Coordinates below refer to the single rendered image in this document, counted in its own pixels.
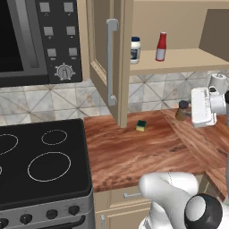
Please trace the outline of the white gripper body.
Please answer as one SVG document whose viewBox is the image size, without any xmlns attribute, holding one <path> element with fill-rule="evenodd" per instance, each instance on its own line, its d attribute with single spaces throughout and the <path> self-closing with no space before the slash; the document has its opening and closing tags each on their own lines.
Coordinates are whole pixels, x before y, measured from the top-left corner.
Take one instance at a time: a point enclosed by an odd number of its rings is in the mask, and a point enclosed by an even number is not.
<svg viewBox="0 0 229 229">
<path fill-rule="evenodd" d="M 211 92 L 216 92 L 216 88 L 195 88 L 191 91 L 191 122 L 195 128 L 216 124 L 216 113 L 211 109 Z"/>
</svg>

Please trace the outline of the red and white bottle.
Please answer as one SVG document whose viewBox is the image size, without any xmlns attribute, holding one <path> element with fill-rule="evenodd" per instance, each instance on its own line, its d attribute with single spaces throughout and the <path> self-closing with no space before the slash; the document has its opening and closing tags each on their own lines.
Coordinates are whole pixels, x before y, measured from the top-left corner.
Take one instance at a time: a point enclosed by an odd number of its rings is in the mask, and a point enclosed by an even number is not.
<svg viewBox="0 0 229 229">
<path fill-rule="evenodd" d="M 161 32 L 159 41 L 157 43 L 157 51 L 156 51 L 157 61 L 163 62 L 165 60 L 165 51 L 166 51 L 166 33 Z"/>
</svg>

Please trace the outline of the beige drawer front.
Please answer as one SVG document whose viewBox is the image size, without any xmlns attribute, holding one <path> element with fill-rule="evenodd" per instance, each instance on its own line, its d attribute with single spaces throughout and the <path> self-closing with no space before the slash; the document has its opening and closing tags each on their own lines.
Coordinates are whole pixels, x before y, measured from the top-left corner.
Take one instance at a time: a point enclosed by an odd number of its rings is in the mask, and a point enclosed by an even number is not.
<svg viewBox="0 0 229 229">
<path fill-rule="evenodd" d="M 137 198 L 129 198 L 125 199 L 123 197 L 124 193 L 133 194 L 133 193 L 140 193 L 138 186 L 132 186 L 128 188 L 122 188 L 117 190 L 111 190 L 110 191 L 110 200 L 109 200 L 109 207 L 119 207 L 119 206 L 129 206 L 133 205 L 135 203 L 141 203 L 141 202 L 148 202 L 148 199 L 143 198 L 142 196 L 139 196 Z"/>
</svg>

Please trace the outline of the black microwave oven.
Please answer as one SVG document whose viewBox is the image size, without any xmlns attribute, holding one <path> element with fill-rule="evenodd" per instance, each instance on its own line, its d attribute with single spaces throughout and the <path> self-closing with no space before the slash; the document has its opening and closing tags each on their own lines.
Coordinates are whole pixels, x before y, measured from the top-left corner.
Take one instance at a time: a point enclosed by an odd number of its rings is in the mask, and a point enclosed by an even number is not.
<svg viewBox="0 0 229 229">
<path fill-rule="evenodd" d="M 81 81 L 77 0 L 0 0 L 0 88 Z"/>
</svg>

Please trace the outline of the beige base cupboard door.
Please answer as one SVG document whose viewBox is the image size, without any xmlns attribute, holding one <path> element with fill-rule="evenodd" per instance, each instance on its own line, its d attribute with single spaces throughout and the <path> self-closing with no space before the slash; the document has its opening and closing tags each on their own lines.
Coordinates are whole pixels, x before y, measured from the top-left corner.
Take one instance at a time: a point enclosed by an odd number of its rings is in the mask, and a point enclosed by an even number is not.
<svg viewBox="0 0 229 229">
<path fill-rule="evenodd" d="M 106 229 L 139 229 L 141 221 L 148 215 L 150 204 L 139 204 L 95 213 L 96 229 L 101 229 L 101 215 L 105 216 Z"/>
</svg>

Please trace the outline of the beige wall cabinet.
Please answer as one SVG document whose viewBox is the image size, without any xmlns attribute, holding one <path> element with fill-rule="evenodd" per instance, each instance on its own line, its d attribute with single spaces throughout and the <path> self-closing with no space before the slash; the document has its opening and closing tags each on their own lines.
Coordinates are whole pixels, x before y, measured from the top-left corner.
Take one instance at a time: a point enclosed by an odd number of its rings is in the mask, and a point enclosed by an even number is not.
<svg viewBox="0 0 229 229">
<path fill-rule="evenodd" d="M 156 60 L 160 33 L 165 60 Z M 140 62 L 131 75 L 229 69 L 229 0 L 133 0 L 132 35 Z"/>
</svg>

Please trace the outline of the white jar with blue lid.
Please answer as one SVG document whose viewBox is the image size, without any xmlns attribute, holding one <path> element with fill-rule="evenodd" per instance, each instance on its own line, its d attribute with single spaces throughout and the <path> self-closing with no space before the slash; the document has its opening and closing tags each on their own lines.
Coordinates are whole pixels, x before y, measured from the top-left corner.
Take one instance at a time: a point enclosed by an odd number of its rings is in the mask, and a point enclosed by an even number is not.
<svg viewBox="0 0 229 229">
<path fill-rule="evenodd" d="M 131 64 L 137 64 L 140 61 L 140 38 L 131 38 Z"/>
</svg>

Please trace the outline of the beige cabinet door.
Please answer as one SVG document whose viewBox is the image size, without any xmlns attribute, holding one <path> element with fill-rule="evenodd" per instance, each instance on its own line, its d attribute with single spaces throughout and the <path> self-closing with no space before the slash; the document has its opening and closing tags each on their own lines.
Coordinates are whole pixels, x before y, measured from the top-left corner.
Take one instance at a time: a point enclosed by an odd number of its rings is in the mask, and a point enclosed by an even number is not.
<svg viewBox="0 0 229 229">
<path fill-rule="evenodd" d="M 115 122 L 127 125 L 131 60 L 133 0 L 87 0 L 90 78 L 103 98 Z M 106 20 L 117 19 L 118 31 L 112 33 L 111 92 L 116 105 L 107 104 Z"/>
</svg>

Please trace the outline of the brown shaker with dark cap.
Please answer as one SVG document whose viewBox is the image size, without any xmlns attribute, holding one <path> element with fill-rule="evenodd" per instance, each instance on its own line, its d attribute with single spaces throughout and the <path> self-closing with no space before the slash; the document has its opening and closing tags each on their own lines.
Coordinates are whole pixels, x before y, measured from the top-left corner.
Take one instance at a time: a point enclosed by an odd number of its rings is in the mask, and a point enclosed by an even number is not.
<svg viewBox="0 0 229 229">
<path fill-rule="evenodd" d="M 178 121 L 184 121 L 186 119 L 188 110 L 189 110 L 189 102 L 186 100 L 181 100 L 179 102 L 179 106 L 176 111 L 175 118 Z"/>
</svg>

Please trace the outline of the black glass hob stove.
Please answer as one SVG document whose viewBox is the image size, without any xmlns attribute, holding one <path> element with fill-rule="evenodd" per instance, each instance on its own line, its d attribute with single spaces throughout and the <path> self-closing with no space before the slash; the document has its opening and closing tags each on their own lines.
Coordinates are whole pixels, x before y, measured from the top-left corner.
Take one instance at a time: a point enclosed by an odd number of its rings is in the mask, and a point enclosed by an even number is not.
<svg viewBox="0 0 229 229">
<path fill-rule="evenodd" d="M 70 206 L 79 206 L 72 216 Z M 47 219 L 49 209 L 58 211 Z M 21 215 L 31 214 L 27 225 Z M 0 218 L 4 229 L 95 229 L 84 123 L 70 119 L 0 126 Z"/>
</svg>

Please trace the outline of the white paper towel roll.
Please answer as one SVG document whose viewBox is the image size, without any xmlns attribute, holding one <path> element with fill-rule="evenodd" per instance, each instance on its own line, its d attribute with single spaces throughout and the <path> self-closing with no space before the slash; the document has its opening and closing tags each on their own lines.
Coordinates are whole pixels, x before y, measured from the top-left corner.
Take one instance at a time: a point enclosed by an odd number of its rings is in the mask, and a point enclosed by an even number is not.
<svg viewBox="0 0 229 229">
<path fill-rule="evenodd" d="M 221 72 L 210 76 L 209 86 L 214 86 L 220 94 L 225 94 L 228 89 L 227 77 Z"/>
</svg>

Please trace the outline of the green and yellow sponge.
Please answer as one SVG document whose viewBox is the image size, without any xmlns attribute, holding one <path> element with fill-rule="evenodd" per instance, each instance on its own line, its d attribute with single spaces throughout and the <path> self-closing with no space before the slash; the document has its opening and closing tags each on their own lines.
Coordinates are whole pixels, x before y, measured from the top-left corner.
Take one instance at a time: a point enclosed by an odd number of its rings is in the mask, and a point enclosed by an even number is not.
<svg viewBox="0 0 229 229">
<path fill-rule="evenodd" d="M 136 124 L 136 130 L 137 131 L 145 131 L 146 125 L 147 125 L 146 121 L 138 120 L 137 124 Z"/>
</svg>

